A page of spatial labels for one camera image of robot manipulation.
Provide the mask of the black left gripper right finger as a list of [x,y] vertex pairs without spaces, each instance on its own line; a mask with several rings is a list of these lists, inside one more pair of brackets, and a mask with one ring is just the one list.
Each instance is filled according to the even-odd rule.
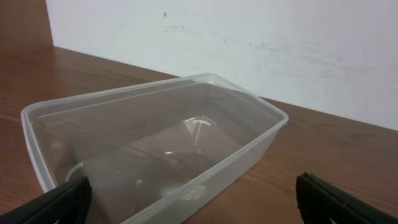
[[311,173],[297,177],[295,191],[304,224],[397,224],[397,218]]

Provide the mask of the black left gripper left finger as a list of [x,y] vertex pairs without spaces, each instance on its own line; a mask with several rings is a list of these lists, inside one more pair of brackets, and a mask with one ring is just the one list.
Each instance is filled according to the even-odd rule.
[[85,224],[92,199],[87,176],[68,180],[43,195],[1,215],[6,224]]

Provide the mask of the clear plastic storage container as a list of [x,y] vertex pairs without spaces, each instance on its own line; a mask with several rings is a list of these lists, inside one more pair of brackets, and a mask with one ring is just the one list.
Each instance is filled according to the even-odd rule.
[[88,223],[181,223],[257,163],[288,116],[206,73],[34,103],[21,121],[43,191],[89,179]]

